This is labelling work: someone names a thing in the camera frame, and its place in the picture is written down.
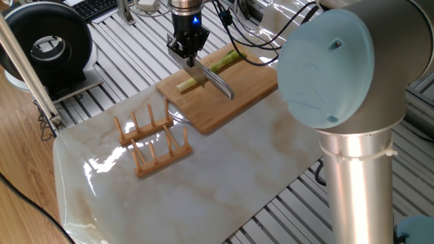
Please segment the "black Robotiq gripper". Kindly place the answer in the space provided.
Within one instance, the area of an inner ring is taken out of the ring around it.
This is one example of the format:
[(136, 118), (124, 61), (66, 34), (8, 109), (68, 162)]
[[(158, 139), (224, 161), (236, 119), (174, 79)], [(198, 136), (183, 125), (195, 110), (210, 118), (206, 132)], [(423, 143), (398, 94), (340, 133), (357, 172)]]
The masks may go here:
[[(210, 31), (202, 23), (202, 14), (189, 16), (172, 14), (174, 36), (167, 35), (168, 54), (183, 68), (195, 66), (195, 56), (203, 49)], [(193, 53), (187, 47), (193, 46)]]

